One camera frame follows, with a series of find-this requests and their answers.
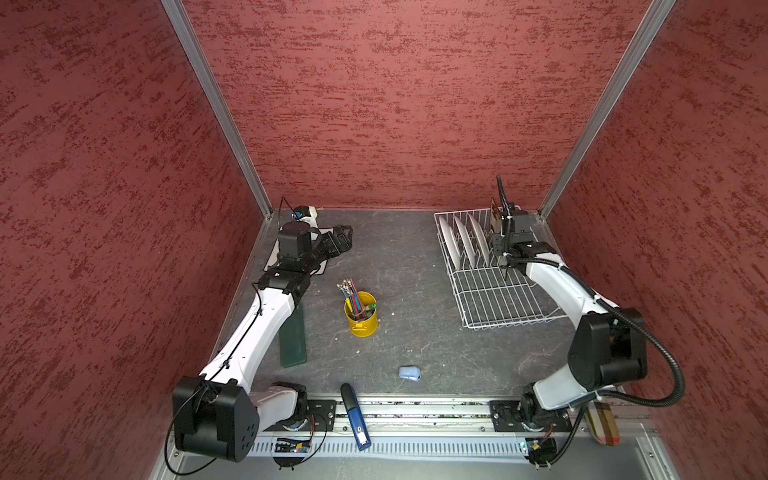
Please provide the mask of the square plate white back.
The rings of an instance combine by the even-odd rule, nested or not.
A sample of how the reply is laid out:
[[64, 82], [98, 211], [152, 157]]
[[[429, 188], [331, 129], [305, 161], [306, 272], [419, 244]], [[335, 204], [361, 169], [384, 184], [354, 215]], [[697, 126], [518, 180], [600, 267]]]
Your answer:
[[[322, 234], [331, 233], [332, 231], [333, 231], [332, 228], [319, 228], [311, 231], [312, 244], [315, 244]], [[278, 253], [279, 253], [279, 241], [275, 240], [273, 248], [269, 255], [269, 258], [263, 267], [264, 272], [266, 272], [269, 268], [271, 268], [278, 262]], [[323, 262], [321, 262], [319, 267], [311, 272], [311, 275], [312, 276], [323, 275], [325, 270], [327, 269], [327, 263], [328, 263], [327, 260], [324, 260]]]

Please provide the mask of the square floral plate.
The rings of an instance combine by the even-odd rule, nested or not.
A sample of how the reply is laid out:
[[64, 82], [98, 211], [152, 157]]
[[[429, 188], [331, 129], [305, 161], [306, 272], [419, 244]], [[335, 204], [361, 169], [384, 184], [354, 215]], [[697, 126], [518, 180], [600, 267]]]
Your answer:
[[507, 253], [513, 229], [512, 208], [509, 205], [500, 175], [496, 176], [496, 182], [499, 204], [494, 204], [491, 208], [492, 234], [490, 245], [494, 256], [497, 258], [498, 267], [504, 272], [504, 280], [507, 281], [510, 269]]

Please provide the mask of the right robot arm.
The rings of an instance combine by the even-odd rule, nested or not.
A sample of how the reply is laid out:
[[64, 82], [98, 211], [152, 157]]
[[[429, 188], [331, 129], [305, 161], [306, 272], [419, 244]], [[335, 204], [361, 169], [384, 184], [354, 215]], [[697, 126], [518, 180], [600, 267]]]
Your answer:
[[493, 207], [487, 243], [501, 266], [541, 287], [575, 327], [566, 365], [521, 395], [515, 419], [539, 431], [597, 391], [645, 378], [647, 353], [643, 335], [611, 313], [618, 306], [581, 280], [549, 244], [536, 241], [528, 224], [521, 210]]

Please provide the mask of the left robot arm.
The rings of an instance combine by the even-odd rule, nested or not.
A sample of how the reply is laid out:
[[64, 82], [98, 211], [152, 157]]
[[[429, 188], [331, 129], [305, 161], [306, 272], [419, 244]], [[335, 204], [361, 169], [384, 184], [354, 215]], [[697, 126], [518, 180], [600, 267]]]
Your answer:
[[322, 232], [304, 221], [278, 232], [277, 261], [254, 283], [255, 297], [222, 350], [172, 392], [168, 434], [177, 450], [233, 462], [243, 460], [259, 433], [277, 423], [302, 421], [302, 385], [279, 382], [251, 391], [255, 374], [283, 324], [294, 314], [322, 263], [352, 248], [353, 228]]

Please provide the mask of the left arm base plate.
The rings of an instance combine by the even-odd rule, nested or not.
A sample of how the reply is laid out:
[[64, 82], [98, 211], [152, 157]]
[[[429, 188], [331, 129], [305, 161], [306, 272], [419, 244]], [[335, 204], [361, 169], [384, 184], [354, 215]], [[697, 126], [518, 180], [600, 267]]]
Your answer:
[[331, 432], [334, 429], [338, 401], [310, 399], [297, 407], [296, 414], [266, 429], [267, 432]]

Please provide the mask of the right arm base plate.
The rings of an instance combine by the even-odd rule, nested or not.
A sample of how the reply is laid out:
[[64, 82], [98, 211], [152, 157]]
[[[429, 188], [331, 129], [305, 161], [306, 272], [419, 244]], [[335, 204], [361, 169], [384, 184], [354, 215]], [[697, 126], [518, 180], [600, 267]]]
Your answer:
[[527, 401], [492, 400], [490, 418], [496, 433], [565, 433], [573, 427], [566, 409], [545, 410]]

